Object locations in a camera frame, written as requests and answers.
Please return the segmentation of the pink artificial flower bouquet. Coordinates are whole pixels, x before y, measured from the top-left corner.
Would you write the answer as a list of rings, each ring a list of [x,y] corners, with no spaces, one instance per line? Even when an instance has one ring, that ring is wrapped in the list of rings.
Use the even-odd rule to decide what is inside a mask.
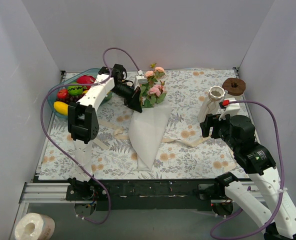
[[[157,63],[152,63],[150,68],[151,70],[144,73],[142,83],[139,83],[139,102],[142,108],[153,108],[162,103],[167,95],[165,80],[162,80],[166,71],[157,66]]]

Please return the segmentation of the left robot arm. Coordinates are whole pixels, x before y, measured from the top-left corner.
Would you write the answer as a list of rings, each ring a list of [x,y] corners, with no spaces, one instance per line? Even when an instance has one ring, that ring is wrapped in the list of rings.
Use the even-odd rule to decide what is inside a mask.
[[[128,85],[126,75],[127,71],[121,64],[115,64],[111,69],[102,67],[97,74],[98,83],[80,100],[68,106],[67,126],[73,139],[77,161],[77,169],[72,177],[80,182],[87,182],[93,176],[92,143],[99,132],[97,110],[106,95],[111,91],[123,98],[126,107],[142,112],[141,89],[136,82]]]

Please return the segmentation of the white paper bouquet wrap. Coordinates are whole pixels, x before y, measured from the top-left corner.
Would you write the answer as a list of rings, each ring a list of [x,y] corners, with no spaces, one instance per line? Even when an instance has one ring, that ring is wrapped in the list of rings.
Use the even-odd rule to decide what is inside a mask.
[[[151,171],[173,108],[165,100],[132,114],[128,137],[137,153],[137,169]]]

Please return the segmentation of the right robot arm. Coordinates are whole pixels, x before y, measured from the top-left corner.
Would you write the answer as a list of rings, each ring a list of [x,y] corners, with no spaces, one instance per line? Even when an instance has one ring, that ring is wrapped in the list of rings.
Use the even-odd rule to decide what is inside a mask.
[[[296,206],[282,186],[276,162],[269,150],[255,138],[255,126],[244,115],[222,119],[208,114],[200,124],[202,136],[223,140],[233,151],[236,162],[261,193],[262,204],[231,172],[215,178],[214,192],[220,199],[230,198],[258,225],[266,240],[296,240]]]

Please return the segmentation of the cream printed ribbon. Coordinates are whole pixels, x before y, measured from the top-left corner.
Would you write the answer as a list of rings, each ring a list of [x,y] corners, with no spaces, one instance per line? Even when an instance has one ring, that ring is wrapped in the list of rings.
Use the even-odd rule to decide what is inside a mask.
[[[122,133],[124,132],[124,128],[123,127],[119,127],[118,125],[115,125],[115,124],[112,124],[108,121],[104,121],[102,119],[99,119],[98,120],[99,122],[99,125],[100,126],[103,126],[103,127],[106,127],[106,128],[109,128],[109,129],[113,129],[114,132],[113,132],[113,137],[117,140],[130,140],[130,137],[128,135],[122,135]],[[195,141],[193,142],[189,142],[189,141],[186,141],[184,139],[180,139],[180,138],[177,138],[177,139],[171,139],[171,138],[165,138],[163,137],[161,142],[162,143],[180,143],[184,146],[187,146],[187,147],[190,147],[190,148],[195,148],[196,146],[206,142],[207,140],[209,140],[210,137],[200,137],[198,139],[196,139]],[[100,148],[104,149],[104,150],[107,150],[109,147],[104,144],[102,141],[100,141],[99,139],[95,139],[93,140],[93,142],[95,144],[97,144]],[[229,172],[229,171],[232,171],[233,169],[235,169],[237,167],[237,163],[236,161],[234,160],[232,163],[228,163],[227,165],[223,165],[223,169],[225,172]]]

